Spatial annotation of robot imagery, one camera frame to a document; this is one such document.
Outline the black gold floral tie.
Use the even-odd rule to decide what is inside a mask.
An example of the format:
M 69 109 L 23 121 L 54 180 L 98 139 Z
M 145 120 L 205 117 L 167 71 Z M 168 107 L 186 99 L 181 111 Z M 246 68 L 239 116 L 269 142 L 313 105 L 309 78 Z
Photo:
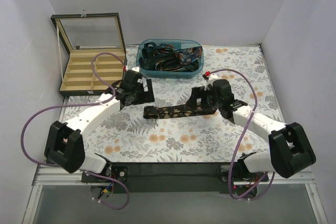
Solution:
M 212 115 L 217 111 L 216 108 L 211 106 L 196 106 L 195 108 L 187 105 L 176 106 L 145 106 L 143 111 L 143 117 L 145 119 L 169 119 L 169 118 L 183 118 L 189 116 L 202 116 Z

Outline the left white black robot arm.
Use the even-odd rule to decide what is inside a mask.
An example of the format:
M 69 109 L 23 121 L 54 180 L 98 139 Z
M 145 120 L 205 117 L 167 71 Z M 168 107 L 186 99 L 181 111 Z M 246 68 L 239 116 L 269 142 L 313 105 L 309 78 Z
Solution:
M 108 181 L 112 175 L 108 160 L 94 152 L 86 152 L 85 139 L 125 106 L 150 102 L 154 102 L 152 80 L 138 68 L 126 71 L 123 79 L 108 87 L 93 105 L 64 123 L 56 121 L 50 126 L 44 156 L 69 173 L 88 171 L 98 181 Z

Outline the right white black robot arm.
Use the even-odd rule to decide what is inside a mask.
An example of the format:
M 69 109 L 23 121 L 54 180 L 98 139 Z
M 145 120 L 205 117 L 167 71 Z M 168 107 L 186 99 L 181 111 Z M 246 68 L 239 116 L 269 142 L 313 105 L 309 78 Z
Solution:
M 246 102 L 235 99 L 227 80 L 209 80 L 206 86 L 192 88 L 186 104 L 192 112 L 219 111 L 223 118 L 245 126 L 268 143 L 268 152 L 244 154 L 234 161 L 233 169 L 242 180 L 251 180 L 257 173 L 265 172 L 289 178 L 316 163 L 316 155 L 301 124 L 286 124 L 253 112 Z

